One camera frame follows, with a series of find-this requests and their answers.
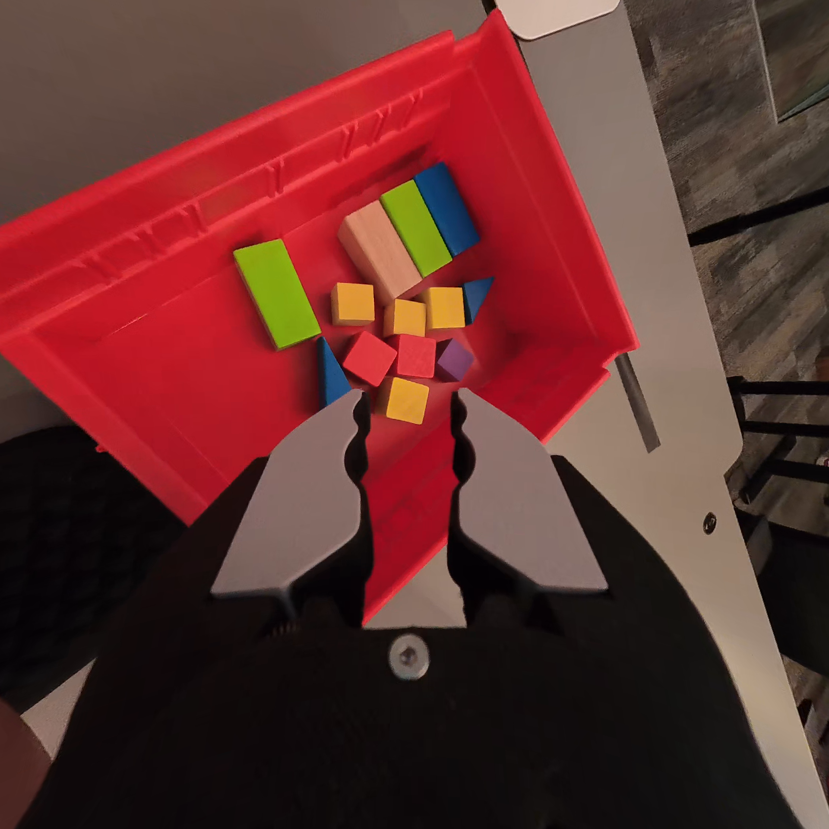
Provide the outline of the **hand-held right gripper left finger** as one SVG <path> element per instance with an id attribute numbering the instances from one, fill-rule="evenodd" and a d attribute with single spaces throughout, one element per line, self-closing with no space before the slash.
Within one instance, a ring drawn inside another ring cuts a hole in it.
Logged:
<path id="1" fill-rule="evenodd" d="M 212 585 L 216 598 L 272 597 L 289 617 L 329 598 L 361 621 L 374 564 L 368 470 L 370 398 L 353 389 L 268 456 Z"/>

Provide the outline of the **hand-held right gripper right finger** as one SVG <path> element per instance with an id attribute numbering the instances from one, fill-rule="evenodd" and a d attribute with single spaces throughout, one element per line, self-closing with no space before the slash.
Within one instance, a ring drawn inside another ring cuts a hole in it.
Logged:
<path id="1" fill-rule="evenodd" d="M 608 581 L 553 459 L 524 426 L 469 388 L 452 395 L 447 560 L 465 617 L 505 597 L 597 597 Z"/>

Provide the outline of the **blue rectangular wooden block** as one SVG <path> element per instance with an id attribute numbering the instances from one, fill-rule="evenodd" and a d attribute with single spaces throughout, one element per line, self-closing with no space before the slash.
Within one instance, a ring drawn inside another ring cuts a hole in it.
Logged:
<path id="1" fill-rule="evenodd" d="M 480 234 L 444 161 L 420 171 L 414 183 L 453 258 L 480 242 Z"/>
<path id="2" fill-rule="evenodd" d="M 352 391 L 344 369 L 323 336 L 316 339 L 316 371 L 318 410 L 325 409 Z"/>

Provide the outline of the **orange wooden cube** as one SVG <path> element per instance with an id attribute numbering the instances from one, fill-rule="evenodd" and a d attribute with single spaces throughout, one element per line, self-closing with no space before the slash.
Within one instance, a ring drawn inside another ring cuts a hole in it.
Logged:
<path id="1" fill-rule="evenodd" d="M 383 312 L 382 337 L 426 335 L 427 306 L 417 300 L 394 299 Z"/>
<path id="2" fill-rule="evenodd" d="M 337 283 L 331 295 L 334 326 L 368 326 L 376 320 L 375 289 L 366 283 Z"/>
<path id="3" fill-rule="evenodd" d="M 386 377 L 380 384 L 375 414 L 390 420 L 421 425 L 430 396 L 427 385 L 401 377 Z"/>
<path id="4" fill-rule="evenodd" d="M 426 308 L 426 330 L 444 331 L 466 326 L 462 287 L 431 287 L 419 296 Z"/>

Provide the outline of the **purple wooden cube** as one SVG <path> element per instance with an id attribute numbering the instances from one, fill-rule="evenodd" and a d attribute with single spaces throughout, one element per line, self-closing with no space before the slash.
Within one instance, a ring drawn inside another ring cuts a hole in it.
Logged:
<path id="1" fill-rule="evenodd" d="M 452 337 L 436 342 L 433 376 L 441 381 L 459 383 L 464 380 L 475 357 L 459 339 Z"/>

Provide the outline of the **red wooden cube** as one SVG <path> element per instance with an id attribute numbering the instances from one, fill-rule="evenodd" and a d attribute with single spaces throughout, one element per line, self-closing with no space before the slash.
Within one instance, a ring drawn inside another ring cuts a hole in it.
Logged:
<path id="1" fill-rule="evenodd" d="M 371 332 L 361 331 L 352 337 L 342 358 L 342 368 L 364 385 L 378 388 L 397 356 L 395 347 Z"/>
<path id="2" fill-rule="evenodd" d="M 404 378 L 431 379 L 437 354 L 437 342 L 431 337 L 412 334 L 396 336 L 397 356 L 393 371 Z"/>

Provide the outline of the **red plastic bin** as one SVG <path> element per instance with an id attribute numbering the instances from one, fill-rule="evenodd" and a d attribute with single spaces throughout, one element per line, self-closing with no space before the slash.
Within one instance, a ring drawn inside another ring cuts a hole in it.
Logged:
<path id="1" fill-rule="evenodd" d="M 546 443 L 637 338 L 503 14 L 376 60 L 2 226 L 2 354 L 183 522 L 317 407 L 311 342 L 276 350 L 233 261 L 284 240 L 338 359 L 348 213 L 444 161 L 481 242 L 424 284 L 493 277 L 462 382 Z"/>

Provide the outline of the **green wooden block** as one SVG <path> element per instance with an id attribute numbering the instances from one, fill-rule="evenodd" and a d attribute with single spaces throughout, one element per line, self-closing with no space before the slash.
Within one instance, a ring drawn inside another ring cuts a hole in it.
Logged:
<path id="1" fill-rule="evenodd" d="M 316 339 L 321 326 L 283 240 L 234 250 L 234 263 L 277 350 Z"/>
<path id="2" fill-rule="evenodd" d="M 452 261 L 414 179 L 383 193 L 380 203 L 421 278 L 428 278 Z"/>

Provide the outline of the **small blue triangle block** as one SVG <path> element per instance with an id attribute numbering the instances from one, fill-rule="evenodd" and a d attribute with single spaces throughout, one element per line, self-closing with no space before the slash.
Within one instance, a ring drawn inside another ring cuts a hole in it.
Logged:
<path id="1" fill-rule="evenodd" d="M 461 285 L 464 320 L 466 326 L 471 326 L 481 311 L 495 277 L 477 278 Z"/>

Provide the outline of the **beige long wooden block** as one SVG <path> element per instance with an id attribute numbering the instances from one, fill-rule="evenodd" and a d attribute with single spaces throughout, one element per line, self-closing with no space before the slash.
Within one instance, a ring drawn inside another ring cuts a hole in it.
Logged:
<path id="1" fill-rule="evenodd" d="M 361 276 L 388 306 L 421 282 L 420 272 L 380 201 L 342 220 L 337 238 Z"/>

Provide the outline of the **person's right forearm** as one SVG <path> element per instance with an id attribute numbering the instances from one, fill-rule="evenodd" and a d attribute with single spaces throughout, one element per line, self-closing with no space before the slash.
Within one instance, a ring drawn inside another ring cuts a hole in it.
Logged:
<path id="1" fill-rule="evenodd" d="M 36 797 L 51 757 L 28 724 L 1 700 L 1 827 L 15 828 Z"/>

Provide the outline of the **black office chair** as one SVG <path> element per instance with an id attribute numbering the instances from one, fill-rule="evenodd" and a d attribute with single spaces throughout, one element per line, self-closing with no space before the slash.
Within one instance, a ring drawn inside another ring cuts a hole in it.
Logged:
<path id="1" fill-rule="evenodd" d="M 742 434 L 778 436 L 777 443 L 739 491 L 741 503 L 755 502 L 772 478 L 828 483 L 827 459 L 789 459 L 800 438 L 826 440 L 827 424 L 751 420 L 746 396 L 827 398 L 827 380 L 747 380 L 730 377 L 728 387 Z M 828 676 L 828 539 L 771 522 L 735 508 L 753 572 L 779 652 L 821 677 Z"/>

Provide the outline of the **black metal leg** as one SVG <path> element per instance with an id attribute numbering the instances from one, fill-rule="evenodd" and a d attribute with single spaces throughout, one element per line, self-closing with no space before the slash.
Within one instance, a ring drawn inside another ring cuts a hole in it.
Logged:
<path id="1" fill-rule="evenodd" d="M 691 248 L 731 238 L 752 228 L 811 211 L 828 204 L 828 186 L 794 196 L 757 211 L 733 215 L 687 234 Z"/>

